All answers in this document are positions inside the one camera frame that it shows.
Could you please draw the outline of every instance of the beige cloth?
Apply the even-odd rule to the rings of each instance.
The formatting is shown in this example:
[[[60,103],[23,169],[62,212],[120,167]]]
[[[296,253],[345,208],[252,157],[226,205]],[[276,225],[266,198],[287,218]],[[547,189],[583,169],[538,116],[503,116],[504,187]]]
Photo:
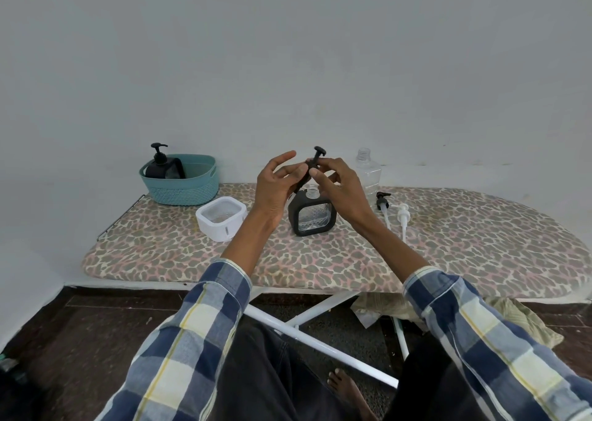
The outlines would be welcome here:
[[[563,341],[563,335],[548,328],[536,313],[519,301],[500,297],[485,297],[483,299],[496,309],[505,320],[523,328],[538,343],[552,349]],[[400,320],[423,324],[421,318],[413,310],[411,303],[401,293],[361,293],[351,305],[351,309],[366,327],[372,323],[362,319],[371,320],[374,318],[377,320],[380,315],[389,315]]]

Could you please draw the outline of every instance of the person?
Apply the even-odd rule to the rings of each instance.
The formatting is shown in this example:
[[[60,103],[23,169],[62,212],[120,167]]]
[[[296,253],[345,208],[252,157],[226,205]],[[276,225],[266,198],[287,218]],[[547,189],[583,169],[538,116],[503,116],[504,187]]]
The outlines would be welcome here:
[[[249,276],[308,169],[283,165],[295,155],[279,155],[261,171],[240,230],[179,312],[148,335],[97,420],[377,419],[342,370],[319,379],[275,332],[239,326]],[[385,419],[592,419],[592,383],[503,320],[470,283],[430,266],[387,230],[343,160],[319,164],[311,177],[404,283],[431,333],[405,361]]]

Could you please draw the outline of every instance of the teal basket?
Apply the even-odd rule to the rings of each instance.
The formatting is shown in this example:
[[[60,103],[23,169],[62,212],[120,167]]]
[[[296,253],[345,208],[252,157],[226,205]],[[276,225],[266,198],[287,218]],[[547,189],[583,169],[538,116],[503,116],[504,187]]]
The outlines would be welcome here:
[[[145,164],[140,176],[154,201],[169,206],[199,206],[216,196],[220,181],[216,159],[207,155],[167,156],[181,159],[185,179],[146,178],[144,170],[152,161]]]

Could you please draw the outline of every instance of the person's right hand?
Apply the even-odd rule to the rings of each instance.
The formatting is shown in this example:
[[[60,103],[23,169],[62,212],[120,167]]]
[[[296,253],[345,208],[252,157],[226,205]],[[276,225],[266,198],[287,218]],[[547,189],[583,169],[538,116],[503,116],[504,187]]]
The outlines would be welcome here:
[[[319,185],[319,189],[329,197],[339,215],[350,222],[354,229],[376,218],[358,175],[343,159],[323,157],[319,158],[318,164],[319,170],[308,170],[310,176]],[[333,170],[334,173],[326,176],[325,172],[329,170]]]

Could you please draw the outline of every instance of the white square container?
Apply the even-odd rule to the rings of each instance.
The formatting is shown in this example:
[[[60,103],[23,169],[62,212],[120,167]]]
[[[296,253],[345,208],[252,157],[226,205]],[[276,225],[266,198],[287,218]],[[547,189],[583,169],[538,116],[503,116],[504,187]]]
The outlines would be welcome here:
[[[231,196],[221,196],[195,211],[199,229],[214,241],[228,241],[247,216],[247,206]]]

